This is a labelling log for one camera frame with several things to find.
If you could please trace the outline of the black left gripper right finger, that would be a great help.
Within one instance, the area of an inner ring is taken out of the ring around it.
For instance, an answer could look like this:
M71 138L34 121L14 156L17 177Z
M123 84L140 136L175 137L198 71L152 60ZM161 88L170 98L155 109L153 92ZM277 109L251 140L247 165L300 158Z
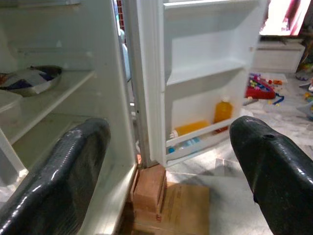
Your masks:
M313 235L313 160L264 121L242 116L230 142L273 235Z

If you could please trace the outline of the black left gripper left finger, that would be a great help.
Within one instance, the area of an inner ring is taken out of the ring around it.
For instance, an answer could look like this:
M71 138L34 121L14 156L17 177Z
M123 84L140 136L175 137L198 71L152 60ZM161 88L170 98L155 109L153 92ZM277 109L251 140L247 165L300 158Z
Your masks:
M76 235L111 139L105 119L65 132L0 208L0 235Z

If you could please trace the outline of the glass fridge shelf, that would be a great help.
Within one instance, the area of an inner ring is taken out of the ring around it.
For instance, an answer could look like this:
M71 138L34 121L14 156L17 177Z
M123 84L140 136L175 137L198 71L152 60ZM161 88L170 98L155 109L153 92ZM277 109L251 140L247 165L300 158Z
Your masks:
M2 114L7 122L0 122L0 129L9 143L14 144L94 76L94 71L66 71L52 89L36 96L23 97L12 108L4 111Z

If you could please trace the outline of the grey fridge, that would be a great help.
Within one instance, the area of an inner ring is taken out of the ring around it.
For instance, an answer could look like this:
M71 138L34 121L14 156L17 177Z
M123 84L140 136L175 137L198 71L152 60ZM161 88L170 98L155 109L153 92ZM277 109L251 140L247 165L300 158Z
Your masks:
M0 129L0 208L65 132L101 118L109 123L111 139L76 235L116 234L136 160L113 0L0 0L0 73L30 66L94 71L95 76L14 144ZM22 98L0 90L0 122L7 122L2 113Z

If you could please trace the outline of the orange juice bottle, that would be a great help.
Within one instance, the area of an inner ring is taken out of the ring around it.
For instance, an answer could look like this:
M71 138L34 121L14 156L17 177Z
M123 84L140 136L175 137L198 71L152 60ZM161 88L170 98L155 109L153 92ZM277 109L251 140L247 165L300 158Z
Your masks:
M179 127L174 128L171 131L169 137L171 139L177 138L179 136L183 136L183 135L186 135L188 133L191 133L191 132L197 131L199 129L205 128L209 125L210 125L210 123L207 120L201 120L201 121L193 122L193 123L186 124L183 126L179 126Z
M216 104L214 114L214 124L230 119L232 117L233 106L230 103L230 97L223 96L221 101Z

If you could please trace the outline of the red toy basket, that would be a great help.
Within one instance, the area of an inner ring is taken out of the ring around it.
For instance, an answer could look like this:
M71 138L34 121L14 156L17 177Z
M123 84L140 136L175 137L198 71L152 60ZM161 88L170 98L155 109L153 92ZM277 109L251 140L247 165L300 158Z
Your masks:
M245 98L249 97L253 99L274 99L276 93L259 73L251 73L247 81L245 93Z

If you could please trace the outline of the white door shelf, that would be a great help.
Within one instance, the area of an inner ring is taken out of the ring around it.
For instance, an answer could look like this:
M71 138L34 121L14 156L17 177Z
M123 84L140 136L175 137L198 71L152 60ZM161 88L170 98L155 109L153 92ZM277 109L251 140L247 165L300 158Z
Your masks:
M202 128L200 130L188 133L183 136L179 136L177 138L170 139L166 141L166 147L169 148L171 146L175 146L176 144L192 139L194 137L201 138L201 141L195 145L192 145L190 147L187 147L186 149L181 149L178 151L175 151L173 153L168 153L165 155L165 160L167 162L174 161L176 159L180 159L183 157L187 157L191 154L194 154L198 151L201 151L203 149L212 147L216 144L218 144L220 141L223 141L224 139L227 139L229 137L229 131L224 130L222 132L217 133L216 131L221 128L228 128L230 127L231 123L235 120L235 118L227 119L221 122L218 122L217 124L210 125L208 127Z
M191 65L184 68L172 69L172 72L166 82L167 86L187 82L194 79L204 78L218 73L231 70L242 69L246 66L243 61L226 58L215 61L209 61L204 64Z

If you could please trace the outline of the red brick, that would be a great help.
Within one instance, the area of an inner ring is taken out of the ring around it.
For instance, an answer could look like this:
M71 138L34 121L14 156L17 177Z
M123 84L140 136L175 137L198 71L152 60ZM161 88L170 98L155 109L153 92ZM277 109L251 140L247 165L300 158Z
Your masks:
M160 213L166 183L166 170L162 165L141 169L133 192L134 209Z
M138 220L152 221L157 223L162 221L162 215L160 213L140 209L134 209L134 217Z

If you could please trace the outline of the blue label water bottle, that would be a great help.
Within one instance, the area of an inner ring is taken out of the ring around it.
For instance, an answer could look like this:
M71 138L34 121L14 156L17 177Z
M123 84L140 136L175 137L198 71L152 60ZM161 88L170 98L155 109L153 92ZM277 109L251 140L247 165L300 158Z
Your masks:
M171 146L168 148L168 153L173 153L175 151L181 150L181 149L186 149L187 147L190 147L192 145L195 145L201 141L201 138L199 137L194 137L192 139L180 142L176 144L175 146Z

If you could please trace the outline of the silver foil tray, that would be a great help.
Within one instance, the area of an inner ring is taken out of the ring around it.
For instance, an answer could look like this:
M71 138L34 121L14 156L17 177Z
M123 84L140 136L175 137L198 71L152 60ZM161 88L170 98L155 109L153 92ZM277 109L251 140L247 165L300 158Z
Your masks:
M59 66L30 66L26 69L37 69L40 71L47 72L47 73L53 75L54 79L51 81L45 82L42 85L38 85L35 87L31 87L31 88L16 89L16 90L11 90L11 91L4 90L4 91L19 94L23 97L35 96L35 95L41 94L43 92L46 92L47 90L56 86L59 83L59 81L61 80L61 77L63 74L63 69ZM0 73L0 82L2 81L2 78L4 77L5 74L6 73Z

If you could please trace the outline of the brown cardboard sheet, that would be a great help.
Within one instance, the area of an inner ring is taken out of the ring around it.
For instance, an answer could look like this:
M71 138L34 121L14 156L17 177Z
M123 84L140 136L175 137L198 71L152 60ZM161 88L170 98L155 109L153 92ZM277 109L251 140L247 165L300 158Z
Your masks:
M208 187L168 182L158 218L137 216L133 228L151 235L209 235Z

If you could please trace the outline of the white blue food packet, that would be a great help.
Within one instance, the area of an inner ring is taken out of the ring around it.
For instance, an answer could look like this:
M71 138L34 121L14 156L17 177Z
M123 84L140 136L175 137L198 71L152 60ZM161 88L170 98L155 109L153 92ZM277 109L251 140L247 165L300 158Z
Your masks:
M5 74L0 82L0 90L31 88L51 81L54 76L37 69L18 70Z

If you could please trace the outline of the white tv cabinet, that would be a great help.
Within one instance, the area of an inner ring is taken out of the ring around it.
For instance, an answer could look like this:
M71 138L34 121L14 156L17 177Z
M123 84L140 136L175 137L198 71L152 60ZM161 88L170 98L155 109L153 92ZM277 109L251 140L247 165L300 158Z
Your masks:
M300 43L260 42L251 69L260 72L296 72L304 50Z

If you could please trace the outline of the television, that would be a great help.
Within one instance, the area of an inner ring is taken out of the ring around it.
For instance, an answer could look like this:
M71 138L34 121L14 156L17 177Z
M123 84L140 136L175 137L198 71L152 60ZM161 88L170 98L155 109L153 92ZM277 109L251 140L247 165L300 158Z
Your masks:
M313 31L313 0L264 0L267 2L259 34L296 37Z

